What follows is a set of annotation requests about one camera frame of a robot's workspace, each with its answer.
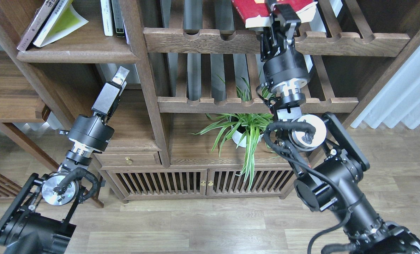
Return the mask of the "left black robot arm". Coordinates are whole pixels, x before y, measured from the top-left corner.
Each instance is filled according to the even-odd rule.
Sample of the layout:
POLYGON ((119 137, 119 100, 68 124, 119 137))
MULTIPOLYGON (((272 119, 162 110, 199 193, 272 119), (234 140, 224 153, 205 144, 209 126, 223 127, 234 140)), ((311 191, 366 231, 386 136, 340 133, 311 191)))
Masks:
POLYGON ((76 225, 70 223, 79 204, 94 196, 102 181, 88 171, 92 154, 103 153, 115 130, 107 123, 127 85, 129 70, 119 67, 92 106, 62 135, 73 142, 57 172, 32 174, 0 219, 0 245, 6 254, 63 254, 76 225))

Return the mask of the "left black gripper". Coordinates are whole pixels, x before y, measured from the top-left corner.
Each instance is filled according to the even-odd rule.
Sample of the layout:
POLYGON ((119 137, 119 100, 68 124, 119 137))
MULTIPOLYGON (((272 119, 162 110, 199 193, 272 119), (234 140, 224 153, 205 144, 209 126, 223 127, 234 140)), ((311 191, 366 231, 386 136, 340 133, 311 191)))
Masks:
POLYGON ((114 129, 108 126, 107 122, 118 107, 129 72, 130 70, 120 66, 111 82, 105 83, 100 91, 91 108, 93 115, 77 117, 67 135, 74 142, 70 152, 102 153, 105 151, 114 134, 114 129))

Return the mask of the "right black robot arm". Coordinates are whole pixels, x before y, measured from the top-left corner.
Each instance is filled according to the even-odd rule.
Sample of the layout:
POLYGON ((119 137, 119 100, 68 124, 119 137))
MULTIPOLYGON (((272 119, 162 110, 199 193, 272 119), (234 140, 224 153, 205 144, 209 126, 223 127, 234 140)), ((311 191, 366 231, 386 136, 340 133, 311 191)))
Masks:
POLYGON ((314 235, 307 253, 320 236, 343 228, 349 242, 328 244, 322 254, 420 254, 420 239, 407 227, 385 221, 358 187, 370 168, 335 114, 302 114, 310 80, 303 55, 295 48, 294 32, 301 20, 291 4, 267 0, 269 24, 260 40, 265 83, 272 97, 264 103, 273 122, 264 131, 265 143, 287 160, 296 179, 297 196, 312 212, 330 210, 338 224, 314 235))

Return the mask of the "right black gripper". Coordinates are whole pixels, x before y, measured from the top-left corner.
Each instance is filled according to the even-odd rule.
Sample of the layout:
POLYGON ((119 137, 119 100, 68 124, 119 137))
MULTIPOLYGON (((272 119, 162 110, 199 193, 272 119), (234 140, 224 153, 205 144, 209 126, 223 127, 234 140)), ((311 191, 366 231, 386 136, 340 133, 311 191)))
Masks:
POLYGON ((265 0, 271 24, 263 29, 260 59, 271 93, 289 96, 300 93, 310 76, 304 55, 295 48, 294 33, 301 19, 290 4, 282 0, 265 0))

